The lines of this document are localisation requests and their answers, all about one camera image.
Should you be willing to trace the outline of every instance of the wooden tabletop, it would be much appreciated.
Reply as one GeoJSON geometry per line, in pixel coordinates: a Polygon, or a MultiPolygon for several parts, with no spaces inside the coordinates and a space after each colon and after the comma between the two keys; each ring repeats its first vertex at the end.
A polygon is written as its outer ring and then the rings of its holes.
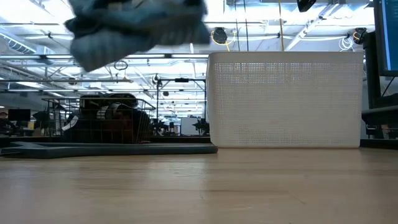
{"type": "Polygon", "coordinates": [[[398,151],[0,159],[2,224],[398,223],[398,151]]]}

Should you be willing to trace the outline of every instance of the white mesh basket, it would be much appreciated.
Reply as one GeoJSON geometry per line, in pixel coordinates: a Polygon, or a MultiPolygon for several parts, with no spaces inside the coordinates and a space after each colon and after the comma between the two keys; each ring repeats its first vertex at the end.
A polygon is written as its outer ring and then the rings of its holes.
{"type": "Polygon", "coordinates": [[[211,141],[219,147],[358,147],[362,76],[362,53],[211,54],[211,141]]]}

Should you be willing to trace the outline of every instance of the monitor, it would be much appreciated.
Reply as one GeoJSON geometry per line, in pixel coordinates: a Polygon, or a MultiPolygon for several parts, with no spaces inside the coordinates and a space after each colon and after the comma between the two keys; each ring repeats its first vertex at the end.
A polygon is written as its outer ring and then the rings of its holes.
{"type": "Polygon", "coordinates": [[[381,72],[398,72],[398,1],[378,0],[374,7],[381,72]]]}
{"type": "Polygon", "coordinates": [[[8,109],[9,121],[30,121],[29,109],[8,109]]]}

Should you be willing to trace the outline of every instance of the blurry cloth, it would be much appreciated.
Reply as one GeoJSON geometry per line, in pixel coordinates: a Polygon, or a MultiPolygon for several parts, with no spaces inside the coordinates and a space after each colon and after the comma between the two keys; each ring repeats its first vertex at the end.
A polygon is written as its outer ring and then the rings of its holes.
{"type": "Polygon", "coordinates": [[[203,0],[69,0],[70,53],[90,72],[156,45],[209,44],[203,0]],[[107,7],[96,3],[112,2],[107,7]]]}

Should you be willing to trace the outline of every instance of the yellow cable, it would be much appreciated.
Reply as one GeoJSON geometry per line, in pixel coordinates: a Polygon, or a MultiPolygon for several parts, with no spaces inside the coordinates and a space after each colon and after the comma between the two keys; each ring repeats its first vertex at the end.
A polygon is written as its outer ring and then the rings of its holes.
{"type": "Polygon", "coordinates": [[[279,26],[280,26],[280,39],[281,39],[281,44],[282,44],[282,51],[285,51],[285,45],[284,45],[284,30],[282,27],[282,6],[280,5],[280,0],[279,0],[279,26]]]}
{"type": "Polygon", "coordinates": [[[354,34],[353,34],[353,37],[354,37],[354,39],[357,39],[357,40],[359,40],[359,38],[358,38],[358,37],[356,37],[356,36],[355,36],[355,34],[357,34],[357,32],[354,32],[354,34]]]}
{"type": "Polygon", "coordinates": [[[214,42],[215,44],[217,44],[217,45],[225,45],[225,46],[226,46],[226,49],[229,51],[229,46],[228,46],[228,45],[235,41],[236,32],[234,32],[234,37],[233,37],[233,39],[232,39],[229,43],[225,43],[225,44],[219,44],[219,43],[217,43],[217,42],[214,40],[213,35],[214,35],[214,31],[211,31],[211,39],[213,40],[213,42],[214,42]]]}

